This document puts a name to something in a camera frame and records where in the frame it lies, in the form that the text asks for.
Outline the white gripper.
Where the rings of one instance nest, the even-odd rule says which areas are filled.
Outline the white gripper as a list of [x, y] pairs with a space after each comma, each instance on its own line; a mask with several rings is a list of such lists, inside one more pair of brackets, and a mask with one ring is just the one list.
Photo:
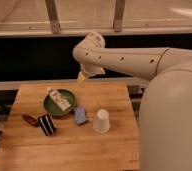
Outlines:
[[78, 73], [77, 82], [82, 84], [88, 80], [90, 77], [94, 77], [96, 75], [104, 75], [105, 70], [102, 67], [98, 67], [91, 64], [81, 64], [81, 71]]

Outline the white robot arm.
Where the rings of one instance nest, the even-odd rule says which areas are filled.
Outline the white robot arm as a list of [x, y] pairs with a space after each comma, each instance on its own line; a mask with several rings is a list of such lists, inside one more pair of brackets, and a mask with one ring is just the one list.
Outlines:
[[107, 48], [92, 32], [73, 56], [85, 77], [109, 69], [148, 81], [139, 111], [140, 171], [192, 171], [192, 50]]

